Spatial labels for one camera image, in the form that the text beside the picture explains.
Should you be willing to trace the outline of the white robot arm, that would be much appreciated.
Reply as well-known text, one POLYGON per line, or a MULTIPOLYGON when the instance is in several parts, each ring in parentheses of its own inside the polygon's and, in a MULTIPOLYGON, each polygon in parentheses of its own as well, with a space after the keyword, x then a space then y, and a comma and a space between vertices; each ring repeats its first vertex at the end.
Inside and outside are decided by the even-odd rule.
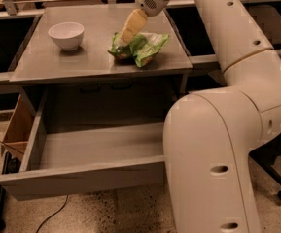
MULTIPOLYGON (((170 0, 135 0, 121 45, 170 0)), ((239 0, 194 0, 225 79, 169 110, 163 152, 177 233, 261 233, 248 157, 281 133, 281 59, 239 0)))

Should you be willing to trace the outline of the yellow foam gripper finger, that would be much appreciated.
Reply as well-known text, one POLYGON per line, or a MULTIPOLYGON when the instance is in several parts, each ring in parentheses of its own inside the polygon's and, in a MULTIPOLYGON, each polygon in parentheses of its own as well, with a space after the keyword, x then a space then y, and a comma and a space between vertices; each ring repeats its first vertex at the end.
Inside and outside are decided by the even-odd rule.
POLYGON ((147 14, 142 9, 133 10, 128 16, 123 30, 118 37, 118 45, 120 47, 127 46, 137 33, 146 25, 148 20, 147 14))

